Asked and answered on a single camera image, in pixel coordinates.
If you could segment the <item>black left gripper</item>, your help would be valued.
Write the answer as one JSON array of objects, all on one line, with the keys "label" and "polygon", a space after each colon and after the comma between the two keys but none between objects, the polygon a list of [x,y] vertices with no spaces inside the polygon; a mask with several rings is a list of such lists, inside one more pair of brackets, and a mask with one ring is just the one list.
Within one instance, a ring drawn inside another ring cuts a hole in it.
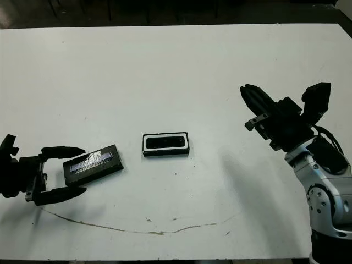
[{"label": "black left gripper", "polygon": [[85,154],[78,147],[44,147],[38,156],[22,157],[19,160],[9,158],[1,162],[1,194],[5,198],[25,193],[26,201],[35,205],[57,204],[83,194],[85,187],[64,187],[46,191],[47,174],[43,172],[48,159],[65,159]]}]

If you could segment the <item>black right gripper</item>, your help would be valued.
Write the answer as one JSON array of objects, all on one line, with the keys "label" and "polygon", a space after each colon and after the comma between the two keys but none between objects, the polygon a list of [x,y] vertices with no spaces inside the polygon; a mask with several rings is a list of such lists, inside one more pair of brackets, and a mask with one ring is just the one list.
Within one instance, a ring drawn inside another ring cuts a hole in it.
[{"label": "black right gripper", "polygon": [[247,130],[256,130],[275,151],[289,152],[314,136],[301,118],[301,108],[290,98],[275,102],[261,88],[246,84],[241,96],[255,117],[245,123]]}]

